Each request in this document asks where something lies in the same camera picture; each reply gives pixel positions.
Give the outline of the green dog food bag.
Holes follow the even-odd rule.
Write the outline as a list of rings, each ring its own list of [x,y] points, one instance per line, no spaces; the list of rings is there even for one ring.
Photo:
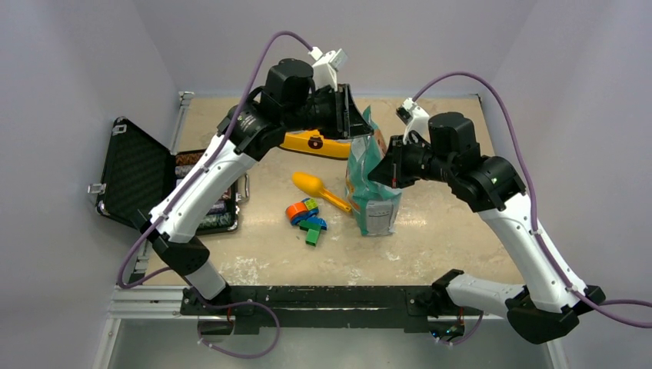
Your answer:
[[[386,236],[394,233],[402,190],[378,184],[368,179],[371,170],[383,159],[387,145],[378,125],[371,117],[371,106],[362,113],[371,124],[371,136],[351,142],[345,175],[345,193],[361,235]]]

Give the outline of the yellow plastic scoop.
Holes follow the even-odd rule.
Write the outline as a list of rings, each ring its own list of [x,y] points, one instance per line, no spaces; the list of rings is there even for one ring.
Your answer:
[[[352,212],[352,207],[345,200],[329,191],[320,178],[304,172],[295,172],[291,176],[291,180],[304,193],[312,197],[322,198],[344,212]]]

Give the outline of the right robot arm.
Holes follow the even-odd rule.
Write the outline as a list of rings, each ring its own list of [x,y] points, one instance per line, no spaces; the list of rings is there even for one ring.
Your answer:
[[[541,223],[514,166],[481,154],[474,123],[458,112],[428,121],[428,138],[395,135],[371,181],[406,188],[418,180],[445,183],[497,235],[524,280],[502,284],[453,269],[431,286],[422,304],[431,315],[474,308],[506,319],[526,341],[543,344],[564,337],[582,314],[604,302],[603,291],[585,284],[553,246],[542,248]]]

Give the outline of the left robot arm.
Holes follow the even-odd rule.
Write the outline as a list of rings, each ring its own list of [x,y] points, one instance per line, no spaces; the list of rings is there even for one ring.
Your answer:
[[[286,58],[272,66],[265,83],[246,88],[243,99],[228,111],[181,184],[149,212],[135,213],[134,226],[160,259],[195,289],[209,314],[227,309],[228,282],[210,262],[196,231],[218,198],[280,146],[288,132],[317,130],[333,140],[372,133],[350,85],[338,82],[344,60],[343,52],[328,52],[312,64]]]

